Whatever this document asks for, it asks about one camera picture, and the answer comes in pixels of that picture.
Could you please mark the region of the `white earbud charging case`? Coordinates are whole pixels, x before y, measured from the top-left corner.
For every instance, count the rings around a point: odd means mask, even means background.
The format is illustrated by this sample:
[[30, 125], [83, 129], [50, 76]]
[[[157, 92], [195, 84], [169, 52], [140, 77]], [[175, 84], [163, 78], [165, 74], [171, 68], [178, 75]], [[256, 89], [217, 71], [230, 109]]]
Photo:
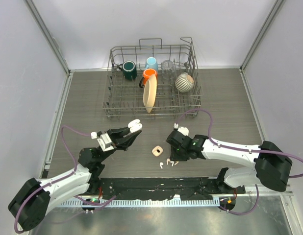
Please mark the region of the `white earbud charging case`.
[[142, 129], [143, 125], [139, 119], [131, 121], [128, 126], [131, 133], [137, 132]]

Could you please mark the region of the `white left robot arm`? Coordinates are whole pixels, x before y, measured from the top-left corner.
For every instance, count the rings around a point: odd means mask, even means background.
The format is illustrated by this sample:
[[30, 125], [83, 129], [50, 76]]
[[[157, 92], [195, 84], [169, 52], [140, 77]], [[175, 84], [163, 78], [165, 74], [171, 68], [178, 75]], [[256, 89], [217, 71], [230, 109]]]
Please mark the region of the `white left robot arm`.
[[142, 132], [143, 125], [135, 119], [126, 127], [86, 134], [98, 147], [84, 148], [74, 159], [74, 168], [49, 179], [27, 180], [8, 205], [14, 216], [17, 234], [30, 231], [42, 222], [53, 208], [80, 194], [94, 195], [99, 189], [102, 162], [117, 150], [126, 151]]

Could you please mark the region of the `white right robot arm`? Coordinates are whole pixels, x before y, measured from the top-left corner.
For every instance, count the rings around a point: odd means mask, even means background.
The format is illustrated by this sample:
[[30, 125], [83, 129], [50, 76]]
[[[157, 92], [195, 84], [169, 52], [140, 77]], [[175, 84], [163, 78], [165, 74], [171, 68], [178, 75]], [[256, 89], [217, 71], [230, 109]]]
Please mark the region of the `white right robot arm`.
[[166, 142], [171, 146], [171, 161], [189, 159], [221, 160], [241, 165], [241, 168], [222, 168], [216, 181], [221, 193], [244, 185], [262, 184], [278, 192], [287, 187], [292, 161], [274, 143], [240, 145], [218, 141], [205, 135], [190, 138], [173, 130]]

